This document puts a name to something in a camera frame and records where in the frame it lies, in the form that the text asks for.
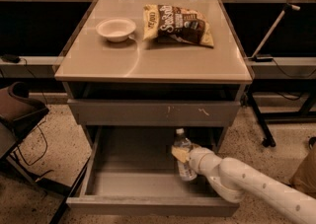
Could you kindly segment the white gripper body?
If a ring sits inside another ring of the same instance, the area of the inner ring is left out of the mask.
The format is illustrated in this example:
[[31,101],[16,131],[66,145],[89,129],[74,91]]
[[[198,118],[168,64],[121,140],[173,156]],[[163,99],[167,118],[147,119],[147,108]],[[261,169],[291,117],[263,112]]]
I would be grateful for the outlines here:
[[190,167],[205,177],[217,176],[221,161],[213,151],[203,147],[195,148],[189,154]]

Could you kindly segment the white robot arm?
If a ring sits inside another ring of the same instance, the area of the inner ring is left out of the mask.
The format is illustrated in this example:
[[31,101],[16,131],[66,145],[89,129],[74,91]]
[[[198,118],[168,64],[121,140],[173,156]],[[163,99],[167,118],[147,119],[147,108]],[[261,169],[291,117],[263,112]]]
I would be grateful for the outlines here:
[[220,158],[207,148],[172,147],[173,156],[204,176],[226,201],[239,203],[247,191],[294,224],[316,224],[316,199],[280,183],[234,158]]

